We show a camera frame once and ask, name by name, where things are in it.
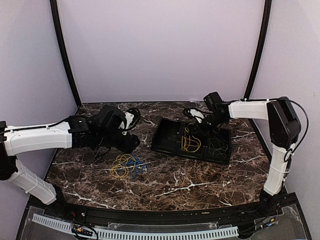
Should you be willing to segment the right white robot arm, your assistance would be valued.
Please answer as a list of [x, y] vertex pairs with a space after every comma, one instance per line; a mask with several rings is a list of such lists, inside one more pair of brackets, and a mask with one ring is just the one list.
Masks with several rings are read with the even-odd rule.
[[255, 205], [255, 213], [266, 217], [281, 204], [283, 187], [291, 170], [292, 156], [303, 137], [301, 122], [294, 109], [295, 101], [288, 97], [266, 99], [240, 99], [223, 101], [217, 92], [204, 99], [208, 111], [185, 108], [183, 114], [196, 119], [195, 129], [202, 133], [216, 132], [218, 127], [231, 119], [264, 120], [268, 122], [272, 155], [268, 176]]

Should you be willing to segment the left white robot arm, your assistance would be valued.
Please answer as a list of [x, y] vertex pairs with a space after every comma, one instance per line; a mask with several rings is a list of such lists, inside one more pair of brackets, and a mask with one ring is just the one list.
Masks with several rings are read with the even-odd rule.
[[17, 155], [47, 149], [116, 148], [130, 154], [140, 144], [130, 133], [133, 124], [128, 119], [110, 117], [70, 116], [47, 125], [26, 127], [7, 126], [0, 123], [0, 179], [15, 184], [31, 194], [60, 218], [67, 218], [70, 206], [64, 202], [61, 190], [30, 171]]

